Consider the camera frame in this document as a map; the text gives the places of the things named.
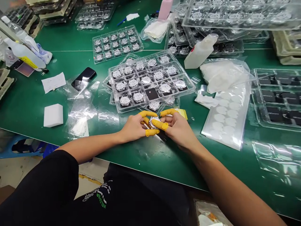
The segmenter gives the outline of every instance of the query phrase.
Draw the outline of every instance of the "hand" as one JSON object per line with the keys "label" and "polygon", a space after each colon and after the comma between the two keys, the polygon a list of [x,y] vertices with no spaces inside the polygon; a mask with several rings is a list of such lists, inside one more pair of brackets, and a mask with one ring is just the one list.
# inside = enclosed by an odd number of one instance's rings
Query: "hand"
{"label": "hand", "polygon": [[180,147],[192,150],[199,144],[187,120],[175,109],[167,109],[161,112],[161,122],[153,120],[154,126],[165,131]]}
{"label": "hand", "polygon": [[154,136],[160,132],[157,129],[144,129],[143,124],[148,124],[149,119],[146,116],[157,117],[157,114],[151,111],[142,111],[134,116],[129,116],[126,124],[119,131],[123,143],[137,140],[141,137]]}

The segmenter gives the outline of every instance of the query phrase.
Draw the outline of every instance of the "pink bottle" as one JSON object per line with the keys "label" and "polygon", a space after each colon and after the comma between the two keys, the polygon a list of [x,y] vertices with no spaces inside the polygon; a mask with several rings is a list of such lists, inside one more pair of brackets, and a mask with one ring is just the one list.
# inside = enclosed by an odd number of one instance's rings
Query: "pink bottle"
{"label": "pink bottle", "polygon": [[162,0],[158,19],[166,20],[172,8],[173,0]]}

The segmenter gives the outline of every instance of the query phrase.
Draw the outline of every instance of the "white paper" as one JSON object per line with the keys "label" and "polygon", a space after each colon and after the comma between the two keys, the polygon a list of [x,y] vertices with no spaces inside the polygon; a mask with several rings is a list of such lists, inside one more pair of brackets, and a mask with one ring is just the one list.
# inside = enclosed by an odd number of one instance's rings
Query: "white paper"
{"label": "white paper", "polygon": [[41,81],[43,83],[45,93],[48,93],[53,89],[59,88],[63,85],[66,85],[65,75],[63,72],[58,74],[57,76],[54,76],[52,78],[43,79]]}
{"label": "white paper", "polygon": [[126,16],[126,21],[130,21],[130,20],[135,19],[137,17],[139,17],[139,14],[137,14],[137,13],[131,13],[131,14],[129,14],[129,15]]}

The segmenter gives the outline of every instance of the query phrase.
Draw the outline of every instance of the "floor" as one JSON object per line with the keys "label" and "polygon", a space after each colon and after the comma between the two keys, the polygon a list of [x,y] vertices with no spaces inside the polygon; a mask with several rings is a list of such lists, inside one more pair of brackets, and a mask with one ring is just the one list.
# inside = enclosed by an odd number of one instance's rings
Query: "floor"
{"label": "floor", "polygon": [[[14,188],[40,161],[41,157],[19,157],[0,159],[0,187],[10,185]],[[84,195],[103,184],[103,175],[109,162],[94,158],[90,163],[79,166],[79,188],[76,197]]]}

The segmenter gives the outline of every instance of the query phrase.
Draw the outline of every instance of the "plastic bottle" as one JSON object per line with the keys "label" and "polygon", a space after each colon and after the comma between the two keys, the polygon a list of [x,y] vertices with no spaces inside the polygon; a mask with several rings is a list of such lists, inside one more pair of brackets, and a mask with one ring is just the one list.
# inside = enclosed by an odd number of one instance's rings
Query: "plastic bottle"
{"label": "plastic bottle", "polygon": [[10,21],[7,16],[1,17],[1,19],[7,24],[9,29],[16,34],[16,36],[34,52],[44,63],[48,64],[52,58],[52,53],[42,49],[40,44],[37,44],[35,40],[30,37],[26,32],[17,24]]}
{"label": "plastic bottle", "polygon": [[14,42],[10,38],[6,38],[4,41],[12,49],[16,57],[19,57],[36,71],[42,71],[40,68],[46,68],[46,64],[26,46],[17,43],[17,41]]}
{"label": "plastic bottle", "polygon": [[213,45],[218,37],[217,34],[209,34],[201,42],[196,43],[184,60],[185,69],[196,69],[201,66],[213,52]]}

